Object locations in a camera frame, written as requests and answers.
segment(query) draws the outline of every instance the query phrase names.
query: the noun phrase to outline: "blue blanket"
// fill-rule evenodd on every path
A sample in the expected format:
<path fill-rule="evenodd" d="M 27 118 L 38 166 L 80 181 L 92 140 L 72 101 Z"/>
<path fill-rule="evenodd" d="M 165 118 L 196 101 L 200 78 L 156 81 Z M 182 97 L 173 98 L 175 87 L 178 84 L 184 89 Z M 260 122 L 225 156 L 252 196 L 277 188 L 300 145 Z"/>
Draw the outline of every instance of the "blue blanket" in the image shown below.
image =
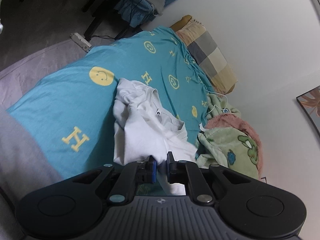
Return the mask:
<path fill-rule="evenodd" d="M 199 124 L 206 125 L 205 88 L 213 88 L 185 44 L 164 27 L 93 48 L 44 77 L 7 111 L 69 178 L 112 163 L 112 108 L 121 77 L 156 88 L 163 107 L 185 122 L 188 141 L 195 142 Z"/>

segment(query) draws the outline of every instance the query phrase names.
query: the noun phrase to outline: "plaid pillow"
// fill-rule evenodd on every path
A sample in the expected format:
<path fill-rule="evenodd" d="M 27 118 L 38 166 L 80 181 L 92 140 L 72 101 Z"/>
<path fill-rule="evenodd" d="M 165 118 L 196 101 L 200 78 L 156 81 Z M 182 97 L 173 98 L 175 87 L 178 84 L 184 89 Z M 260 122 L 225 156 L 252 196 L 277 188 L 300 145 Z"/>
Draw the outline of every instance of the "plaid pillow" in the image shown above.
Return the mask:
<path fill-rule="evenodd" d="M 176 34 L 186 44 L 215 90 L 221 94 L 232 91 L 237 78 L 206 28 L 191 18 Z"/>

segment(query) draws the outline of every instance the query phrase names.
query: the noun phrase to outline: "dark floor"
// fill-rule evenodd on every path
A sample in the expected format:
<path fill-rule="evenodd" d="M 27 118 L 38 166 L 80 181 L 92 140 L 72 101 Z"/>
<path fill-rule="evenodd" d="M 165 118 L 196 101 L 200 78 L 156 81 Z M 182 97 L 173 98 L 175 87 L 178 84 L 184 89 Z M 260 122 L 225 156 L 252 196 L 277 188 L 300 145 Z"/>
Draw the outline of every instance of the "dark floor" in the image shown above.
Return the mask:
<path fill-rule="evenodd" d="M 0 35 L 0 71 L 18 60 L 38 51 L 65 41 L 71 33 L 81 35 L 93 18 L 91 11 L 81 11 L 87 0 L 3 0 L 1 22 L 4 30 Z M 95 35 L 115 37 L 126 22 L 117 13 L 104 21 Z M 109 44 L 111 41 L 93 38 L 93 45 Z"/>

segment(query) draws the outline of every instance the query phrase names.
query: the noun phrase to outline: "pink plush fabric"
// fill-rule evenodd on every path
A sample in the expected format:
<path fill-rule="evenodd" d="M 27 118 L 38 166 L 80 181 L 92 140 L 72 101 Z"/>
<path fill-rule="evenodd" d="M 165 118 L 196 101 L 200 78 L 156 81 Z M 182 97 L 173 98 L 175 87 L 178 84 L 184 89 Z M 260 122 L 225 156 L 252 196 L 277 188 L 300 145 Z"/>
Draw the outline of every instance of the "pink plush fabric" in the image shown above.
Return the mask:
<path fill-rule="evenodd" d="M 259 176 L 262 173 L 262 166 L 263 166 L 263 151 L 262 145 L 259 138 L 259 135 L 255 132 L 255 130 L 246 122 L 243 121 L 241 118 L 236 117 L 234 114 L 225 113 L 219 114 L 208 121 L 206 125 L 206 129 L 212 129 L 215 127 L 233 127 L 238 129 L 239 131 L 243 132 L 244 134 L 250 136 L 252 140 L 255 141 L 257 144 L 257 152 L 258 152 L 258 163 L 257 169 Z"/>

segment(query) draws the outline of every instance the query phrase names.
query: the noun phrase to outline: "green fleece fabric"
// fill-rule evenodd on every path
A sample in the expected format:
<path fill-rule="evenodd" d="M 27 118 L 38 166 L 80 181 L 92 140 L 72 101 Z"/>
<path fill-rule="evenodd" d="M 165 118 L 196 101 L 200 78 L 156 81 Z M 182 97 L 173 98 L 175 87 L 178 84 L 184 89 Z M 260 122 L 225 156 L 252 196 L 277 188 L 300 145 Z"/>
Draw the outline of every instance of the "green fleece fabric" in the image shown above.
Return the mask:
<path fill-rule="evenodd" d="M 254 140 L 233 127 L 208 129 L 203 135 L 206 141 L 213 146 L 210 149 L 218 148 L 223 152 L 230 169 L 254 179 L 259 178 L 256 167 L 258 162 L 257 145 Z M 206 151 L 204 155 L 201 154 L 199 158 L 200 160 L 197 160 L 197 163 L 201 162 L 198 164 L 206 167 L 209 167 L 212 163 L 220 162 L 215 159 L 213 154 L 210 154 L 210 151 Z"/>
<path fill-rule="evenodd" d="M 210 112 L 207 114 L 208 120 L 223 113 L 233 113 L 237 117 L 241 118 L 241 113 L 238 109 L 234 108 L 232 105 L 227 103 L 224 99 L 219 98 L 215 94 L 207 94 L 207 102 L 208 102 L 208 112 Z"/>

